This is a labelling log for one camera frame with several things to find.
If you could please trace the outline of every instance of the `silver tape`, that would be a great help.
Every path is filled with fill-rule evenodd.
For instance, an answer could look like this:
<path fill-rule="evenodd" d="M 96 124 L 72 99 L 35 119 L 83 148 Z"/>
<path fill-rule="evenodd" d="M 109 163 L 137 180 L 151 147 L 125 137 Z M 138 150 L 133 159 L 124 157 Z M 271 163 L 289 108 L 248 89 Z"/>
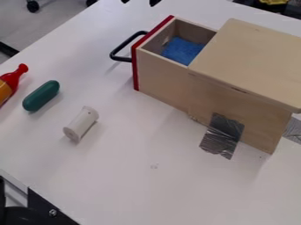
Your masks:
<path fill-rule="evenodd" d="M 228 120 L 224 116 L 213 113 L 200 148 L 231 159 L 244 128 L 245 126 L 236 120 Z"/>
<path fill-rule="evenodd" d="M 286 127 L 283 137 L 301 144 L 301 121 L 292 117 Z"/>

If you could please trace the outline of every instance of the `wooden box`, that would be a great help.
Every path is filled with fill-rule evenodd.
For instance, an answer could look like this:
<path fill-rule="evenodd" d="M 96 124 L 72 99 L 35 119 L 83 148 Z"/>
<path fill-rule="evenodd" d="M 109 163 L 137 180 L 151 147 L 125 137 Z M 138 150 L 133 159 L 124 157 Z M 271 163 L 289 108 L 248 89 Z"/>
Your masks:
<path fill-rule="evenodd" d="M 161 56 L 180 36 L 207 44 L 189 66 Z M 245 125 L 243 142 L 272 154 L 301 112 L 301 39 L 236 19 L 217 32 L 171 17 L 133 46 L 138 89 L 208 125 L 212 113 Z"/>

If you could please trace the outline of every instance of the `red object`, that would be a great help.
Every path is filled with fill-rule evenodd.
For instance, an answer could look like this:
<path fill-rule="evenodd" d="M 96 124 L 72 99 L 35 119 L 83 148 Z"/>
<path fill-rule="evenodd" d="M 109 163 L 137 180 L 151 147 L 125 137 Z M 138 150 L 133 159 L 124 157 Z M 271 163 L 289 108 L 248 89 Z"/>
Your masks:
<path fill-rule="evenodd" d="M 163 20 L 159 25 L 157 25 L 154 29 L 148 32 L 144 37 L 142 37 L 137 43 L 132 46 L 132 67 L 133 67 L 133 80 L 134 80 L 134 89 L 139 91 L 139 81 L 138 81 L 138 68 L 137 68 L 137 55 L 136 49 L 141 46 L 148 38 L 150 38 L 154 33 L 160 30 L 164 25 L 166 25 L 169 21 L 171 21 L 174 16 L 169 16 L 165 20 Z"/>
<path fill-rule="evenodd" d="M 14 94 L 18 89 L 18 80 L 27 71 L 28 67 L 25 64 L 19 64 L 16 71 L 4 74 L 0 76 L 0 79 L 10 86 L 12 94 Z"/>

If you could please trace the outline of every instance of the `red and yellow toy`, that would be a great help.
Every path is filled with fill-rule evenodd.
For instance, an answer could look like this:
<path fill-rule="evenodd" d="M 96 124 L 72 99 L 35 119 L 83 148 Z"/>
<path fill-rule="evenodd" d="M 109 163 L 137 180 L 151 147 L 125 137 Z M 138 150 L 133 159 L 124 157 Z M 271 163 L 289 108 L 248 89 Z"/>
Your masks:
<path fill-rule="evenodd" d="M 28 71 L 25 64 L 20 64 L 16 71 L 0 76 L 0 106 L 18 89 L 19 78 Z"/>

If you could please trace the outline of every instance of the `gray floor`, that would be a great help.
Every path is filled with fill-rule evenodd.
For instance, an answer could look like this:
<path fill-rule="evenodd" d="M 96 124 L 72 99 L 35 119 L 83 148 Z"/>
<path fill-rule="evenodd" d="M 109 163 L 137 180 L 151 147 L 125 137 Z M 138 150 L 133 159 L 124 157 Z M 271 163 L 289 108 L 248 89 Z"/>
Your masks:
<path fill-rule="evenodd" d="M 39 3 L 40 11 L 32 14 L 26 8 L 26 0 L 0 0 L 0 40 L 22 50 L 85 9 L 85 0 Z M 0 53 L 0 64 L 7 59 Z"/>

